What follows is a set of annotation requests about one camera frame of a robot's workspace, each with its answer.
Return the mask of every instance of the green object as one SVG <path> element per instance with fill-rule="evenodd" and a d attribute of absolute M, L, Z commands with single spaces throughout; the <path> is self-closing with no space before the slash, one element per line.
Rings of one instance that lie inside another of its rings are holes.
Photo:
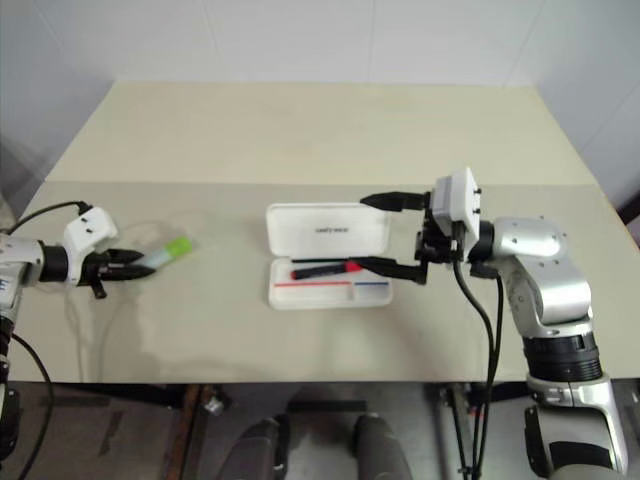
<path fill-rule="evenodd" d="M 164 248 L 171 258 L 175 259 L 193 250 L 193 245 L 191 244 L 191 240 L 187 237 L 178 237 L 167 243 Z"/>

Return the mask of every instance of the floor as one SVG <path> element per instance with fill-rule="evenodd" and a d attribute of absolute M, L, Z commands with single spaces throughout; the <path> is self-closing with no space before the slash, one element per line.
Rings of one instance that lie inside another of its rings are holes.
<path fill-rule="evenodd" d="M 21 393 L 23 419 L 18 447 L 0 478 L 13 479 L 22 466 L 44 412 L 42 384 L 14 385 Z M 629 478 L 640 479 L 640 402 L 634 382 L 616 382 L 629 448 Z M 232 407 L 216 417 L 199 409 L 184 479 L 213 480 L 235 439 L 252 423 L 280 414 L 291 400 L 360 400 L 384 417 L 402 444 L 416 480 L 459 479 L 458 450 L 448 407 L 437 388 L 411 383 L 229 385 Z M 58 407 L 32 479 L 164 478 L 178 412 L 164 407 L 56 389 Z M 530 400 L 495 403 L 484 478 L 535 479 L 522 435 Z M 355 479 L 349 445 L 360 412 L 292 414 L 288 479 Z"/>

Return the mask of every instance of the table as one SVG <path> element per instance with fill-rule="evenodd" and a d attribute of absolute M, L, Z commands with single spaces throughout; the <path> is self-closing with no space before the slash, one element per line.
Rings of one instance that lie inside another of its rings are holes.
<path fill-rule="evenodd" d="M 385 308 L 267 303 L 269 204 L 424 191 L 467 165 L 485 218 L 562 225 L 593 290 L 605 369 L 639 376 L 637 247 L 531 88 L 116 83 L 28 210 L 84 199 L 116 219 L 119 245 L 148 251 L 186 234 L 196 249 L 107 285 L 106 300 L 31 288 L 16 330 L 62 382 L 482 380 L 482 324 L 442 266 L 426 287 L 394 281 Z M 55 242 L 70 215 L 21 233 Z M 415 213 L 394 215 L 386 254 L 410 261 L 419 226 Z M 495 284 L 471 285 L 495 313 Z M 502 352 L 497 379 L 524 379 L 509 312 Z M 11 358 L 14 380 L 39 378 L 19 349 Z"/>

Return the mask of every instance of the white wall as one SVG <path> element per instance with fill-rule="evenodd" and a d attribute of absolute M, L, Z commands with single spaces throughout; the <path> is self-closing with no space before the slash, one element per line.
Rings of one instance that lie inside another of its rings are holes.
<path fill-rule="evenodd" d="M 640 188 L 637 0 L 0 0 L 0 17 L 18 209 L 116 78 L 535 84 L 615 205 Z"/>

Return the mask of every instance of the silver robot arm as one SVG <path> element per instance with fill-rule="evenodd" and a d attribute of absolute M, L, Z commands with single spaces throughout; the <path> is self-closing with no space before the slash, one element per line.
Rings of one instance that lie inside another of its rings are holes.
<path fill-rule="evenodd" d="M 493 223 L 491 260 L 506 281 L 536 401 L 525 411 L 527 455 L 541 477 L 572 464 L 625 474 L 626 445 L 600 366 L 591 290 L 567 250 L 566 235 L 542 218 Z"/>

